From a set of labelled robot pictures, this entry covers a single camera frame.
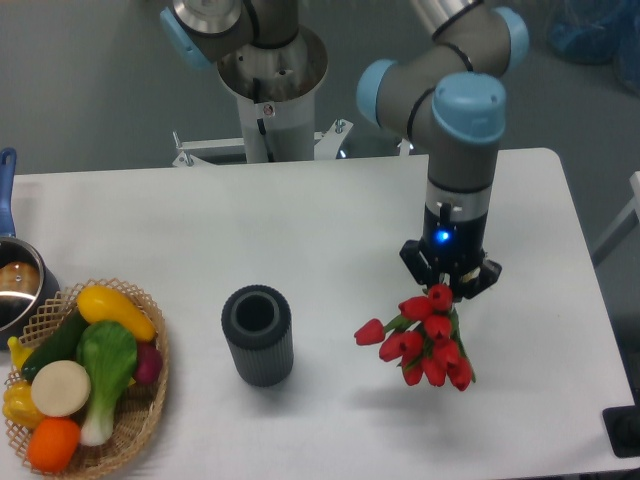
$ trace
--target yellow pepper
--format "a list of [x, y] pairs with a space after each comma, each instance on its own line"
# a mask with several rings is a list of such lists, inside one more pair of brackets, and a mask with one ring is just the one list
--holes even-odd
[[24, 380], [14, 383], [4, 392], [2, 414], [13, 423], [35, 429], [45, 416], [31, 400], [31, 385]]
[[80, 315], [89, 323], [102, 320], [118, 322], [139, 342], [150, 342], [156, 336], [151, 320], [118, 290], [90, 285], [78, 294], [77, 302]]
[[33, 348], [23, 347], [18, 337], [9, 337], [7, 345], [11, 352], [11, 363], [13, 363], [18, 370], [21, 370], [24, 362], [33, 353]]

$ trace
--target tulip bouquet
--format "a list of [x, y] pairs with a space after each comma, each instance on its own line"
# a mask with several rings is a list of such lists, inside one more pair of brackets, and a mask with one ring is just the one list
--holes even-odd
[[449, 377], [462, 392], [475, 382], [475, 374], [460, 338], [453, 293], [445, 284], [424, 293], [398, 305], [400, 315], [386, 325], [369, 320], [355, 333], [356, 344], [382, 343], [380, 359], [400, 359], [407, 385], [417, 385], [424, 374], [431, 385], [441, 387]]

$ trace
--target light blue joint cap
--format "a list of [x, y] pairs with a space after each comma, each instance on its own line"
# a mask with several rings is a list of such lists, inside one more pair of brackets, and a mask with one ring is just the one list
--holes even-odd
[[445, 132], [470, 145], [502, 137], [507, 92], [490, 75], [455, 73], [443, 78], [433, 97], [433, 115]]
[[380, 126], [376, 111], [378, 105], [378, 90], [382, 83], [382, 77], [389, 67], [394, 65], [394, 60], [376, 60], [360, 77], [356, 90], [356, 104], [360, 113], [371, 123]]
[[511, 37], [511, 56], [509, 57], [509, 67], [507, 71], [511, 71], [522, 63], [529, 52], [529, 30], [527, 24], [524, 23], [522, 17], [507, 7], [498, 7], [494, 9], [500, 15], [507, 28], [509, 28], [509, 36]]
[[207, 57], [202, 54], [200, 49], [189, 38], [189, 35], [173, 16], [169, 7], [160, 12], [160, 23], [169, 40], [171, 40], [173, 47], [190, 67], [196, 70], [204, 70], [211, 67], [211, 62], [207, 60]]

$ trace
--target bok choy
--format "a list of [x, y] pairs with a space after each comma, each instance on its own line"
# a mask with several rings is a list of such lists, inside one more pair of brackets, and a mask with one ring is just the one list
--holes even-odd
[[80, 443], [90, 447], [102, 445], [113, 433], [116, 403], [137, 366], [136, 340], [116, 322], [98, 322], [82, 334], [76, 360], [91, 380], [89, 408]]

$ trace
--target purple radish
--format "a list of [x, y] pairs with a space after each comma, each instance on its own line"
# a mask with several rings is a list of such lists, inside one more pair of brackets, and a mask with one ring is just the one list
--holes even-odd
[[151, 385], [160, 377], [162, 355], [153, 345], [138, 343], [138, 367], [133, 379], [140, 385]]

